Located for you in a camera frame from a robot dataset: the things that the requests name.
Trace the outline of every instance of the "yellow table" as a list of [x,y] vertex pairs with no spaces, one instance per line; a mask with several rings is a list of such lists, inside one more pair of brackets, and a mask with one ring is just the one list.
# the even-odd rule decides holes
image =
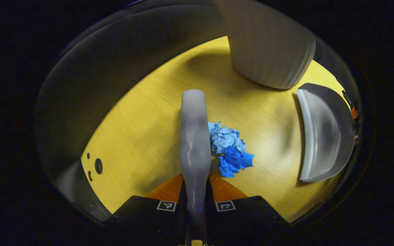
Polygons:
[[[180,174],[181,96],[200,89],[208,121],[236,128],[246,151],[255,154],[253,167],[225,180],[248,196],[261,195],[294,221],[324,200],[340,178],[298,181],[304,137],[296,90],[304,83],[327,86],[343,97],[335,77],[315,61],[295,88],[271,89],[233,70],[227,37],[206,42],[163,64],[122,97],[89,140],[81,156],[84,171],[91,171],[90,184],[111,213],[130,196],[146,196]],[[97,158],[103,162],[100,175]],[[214,172],[217,163],[213,157]]]

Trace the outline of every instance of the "orange object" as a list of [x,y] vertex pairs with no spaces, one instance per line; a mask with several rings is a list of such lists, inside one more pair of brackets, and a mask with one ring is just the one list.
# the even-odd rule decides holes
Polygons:
[[355,131],[354,145],[358,144],[359,132],[360,132],[359,129]]
[[352,118],[355,120],[358,117],[357,110],[355,109],[355,107],[352,107],[351,113],[352,113]]
[[181,174],[158,186],[147,195],[147,198],[178,202],[183,176]]
[[209,173],[209,182],[211,182],[214,202],[229,201],[247,197],[243,192],[241,192],[241,190],[238,190],[235,186],[229,184],[229,182],[212,173]]
[[[222,202],[246,198],[247,196],[238,190],[235,186],[229,184],[224,179],[209,173],[209,182],[212,186],[212,193],[214,195],[214,202]],[[183,176],[181,174],[161,184],[147,195],[147,198],[178,202],[180,195],[180,188],[182,187]]]

